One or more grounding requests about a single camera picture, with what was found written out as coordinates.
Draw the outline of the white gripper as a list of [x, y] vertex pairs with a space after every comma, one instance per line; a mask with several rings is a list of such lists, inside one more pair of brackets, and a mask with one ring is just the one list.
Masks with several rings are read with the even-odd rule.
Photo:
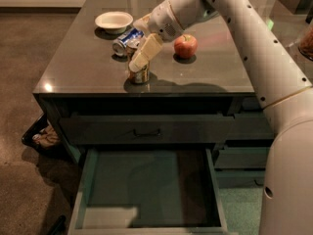
[[184, 32], [185, 13], [183, 0], [164, 0], [150, 14], [133, 23], [137, 30], [151, 34], [140, 40], [128, 65], [131, 71], [141, 71], [160, 52], [163, 41], [171, 42]]

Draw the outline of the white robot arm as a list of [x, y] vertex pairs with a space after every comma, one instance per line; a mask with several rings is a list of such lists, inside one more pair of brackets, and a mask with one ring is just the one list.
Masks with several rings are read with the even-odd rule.
[[165, 0], [134, 25], [140, 71], [165, 42], [220, 15], [275, 139], [267, 158], [259, 235], [313, 235], [313, 85], [248, 0]]

